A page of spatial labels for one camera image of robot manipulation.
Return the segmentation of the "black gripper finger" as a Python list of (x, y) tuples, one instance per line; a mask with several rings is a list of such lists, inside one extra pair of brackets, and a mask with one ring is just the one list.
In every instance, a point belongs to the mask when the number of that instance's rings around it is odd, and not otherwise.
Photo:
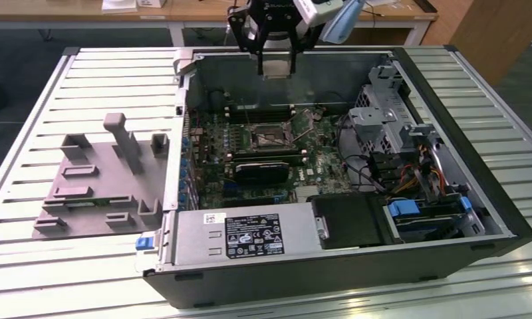
[(289, 73), (295, 74), (296, 72), (296, 58), (297, 54), (303, 53), (304, 51), (309, 51), (315, 46), (319, 40), (319, 36), (321, 34), (321, 25), (308, 28), (303, 38), (297, 37), (297, 31), (293, 29), (288, 32), (289, 35), (289, 43), (291, 43), (291, 50), (289, 50)]
[[(255, 22), (255, 37), (249, 39), (244, 34), (245, 22), (251, 18)], [(264, 45), (269, 34), (269, 14), (261, 6), (231, 6), (227, 9), (227, 21), (237, 46), (244, 53), (256, 55), (257, 74), (264, 74)]]

